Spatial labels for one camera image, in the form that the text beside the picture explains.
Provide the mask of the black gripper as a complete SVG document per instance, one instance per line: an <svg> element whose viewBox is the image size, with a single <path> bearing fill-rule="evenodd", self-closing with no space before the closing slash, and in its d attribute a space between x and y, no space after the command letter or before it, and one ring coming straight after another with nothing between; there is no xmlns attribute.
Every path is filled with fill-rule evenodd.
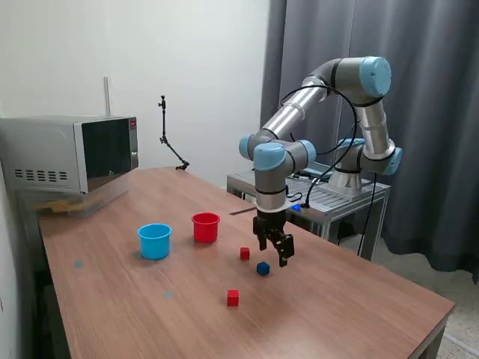
<svg viewBox="0 0 479 359"><path fill-rule="evenodd" d="M253 233L257 236L259 249L266 250L266 234L271 232L269 240L278 252L280 267L285 267L288 259L295 254L293 236L284 233L286 214L285 210L262 212L258 209L257 215L253 218Z"/></svg>

